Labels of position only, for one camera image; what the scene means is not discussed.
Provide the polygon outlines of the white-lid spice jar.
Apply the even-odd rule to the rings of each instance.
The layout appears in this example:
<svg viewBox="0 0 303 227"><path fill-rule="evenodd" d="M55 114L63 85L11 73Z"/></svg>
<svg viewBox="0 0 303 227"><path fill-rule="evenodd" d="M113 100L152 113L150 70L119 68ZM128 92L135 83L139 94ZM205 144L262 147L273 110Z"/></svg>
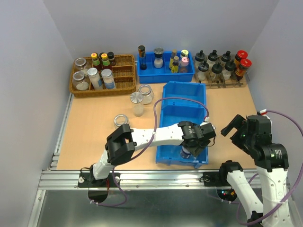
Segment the white-lid spice jar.
<svg viewBox="0 0 303 227"><path fill-rule="evenodd" d="M184 146L182 146L180 155L181 155L184 159L188 159L192 154L191 154Z"/></svg>

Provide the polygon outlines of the metal-lid glass jar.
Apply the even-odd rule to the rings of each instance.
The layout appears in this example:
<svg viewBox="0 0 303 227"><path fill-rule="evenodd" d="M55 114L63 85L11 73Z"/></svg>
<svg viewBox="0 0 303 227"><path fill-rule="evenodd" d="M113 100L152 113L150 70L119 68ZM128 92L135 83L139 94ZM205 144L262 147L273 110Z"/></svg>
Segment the metal-lid glass jar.
<svg viewBox="0 0 303 227"><path fill-rule="evenodd" d="M143 95L140 92L133 92L130 95L130 101L133 105L133 114L136 117L141 117L144 112Z"/></svg>

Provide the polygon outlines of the glass jar with powder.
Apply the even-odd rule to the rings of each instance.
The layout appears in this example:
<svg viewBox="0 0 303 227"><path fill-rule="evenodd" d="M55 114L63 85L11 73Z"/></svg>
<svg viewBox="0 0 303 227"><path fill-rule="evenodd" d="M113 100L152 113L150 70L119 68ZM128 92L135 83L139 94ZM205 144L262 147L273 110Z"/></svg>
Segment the glass jar with powder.
<svg viewBox="0 0 303 227"><path fill-rule="evenodd" d="M115 129L118 129L120 126L124 124L129 124L129 119L124 114L118 114L114 117L114 127Z"/></svg>

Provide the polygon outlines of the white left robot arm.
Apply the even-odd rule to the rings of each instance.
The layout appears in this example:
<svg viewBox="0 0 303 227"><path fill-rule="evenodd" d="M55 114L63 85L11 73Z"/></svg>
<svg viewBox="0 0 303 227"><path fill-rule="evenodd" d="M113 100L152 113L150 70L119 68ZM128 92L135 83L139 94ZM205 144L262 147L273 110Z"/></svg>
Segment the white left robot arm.
<svg viewBox="0 0 303 227"><path fill-rule="evenodd" d="M175 145L181 147L182 157L197 157L215 137L215 127L210 122L181 121L157 129L137 129L123 124L107 137L100 160L90 167L89 181L94 186L101 186L114 167L129 162L138 150Z"/></svg>

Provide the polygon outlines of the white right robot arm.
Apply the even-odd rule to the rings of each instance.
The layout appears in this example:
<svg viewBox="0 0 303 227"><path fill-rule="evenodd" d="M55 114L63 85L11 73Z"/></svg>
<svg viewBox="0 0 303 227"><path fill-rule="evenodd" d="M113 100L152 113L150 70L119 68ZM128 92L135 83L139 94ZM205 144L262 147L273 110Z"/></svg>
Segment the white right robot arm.
<svg viewBox="0 0 303 227"><path fill-rule="evenodd" d="M226 136L233 128L232 144L254 160L261 183L262 199L253 191L238 162L222 163L218 180L236 192L247 216L245 226L292 227L287 189L288 155L282 144L272 142L271 120L265 115L236 115L221 130Z"/></svg>

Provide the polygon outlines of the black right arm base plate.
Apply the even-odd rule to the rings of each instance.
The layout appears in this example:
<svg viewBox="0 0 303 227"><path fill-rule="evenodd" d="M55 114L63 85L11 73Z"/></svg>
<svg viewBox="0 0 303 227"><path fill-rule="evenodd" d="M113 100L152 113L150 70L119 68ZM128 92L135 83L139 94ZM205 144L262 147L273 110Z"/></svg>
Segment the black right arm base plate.
<svg viewBox="0 0 303 227"><path fill-rule="evenodd" d="M217 171L203 172L202 179L205 187L217 187L222 185L220 174Z"/></svg>

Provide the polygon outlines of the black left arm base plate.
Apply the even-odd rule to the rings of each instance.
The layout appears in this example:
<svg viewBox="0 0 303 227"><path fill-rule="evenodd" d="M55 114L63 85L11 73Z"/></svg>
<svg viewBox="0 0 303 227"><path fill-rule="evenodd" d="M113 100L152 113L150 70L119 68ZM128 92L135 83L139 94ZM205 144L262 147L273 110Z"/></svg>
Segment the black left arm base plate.
<svg viewBox="0 0 303 227"><path fill-rule="evenodd" d="M91 172L81 172L78 178L79 188L117 188L114 183L114 178L112 172L109 173L108 177L105 179L96 180Z"/></svg>

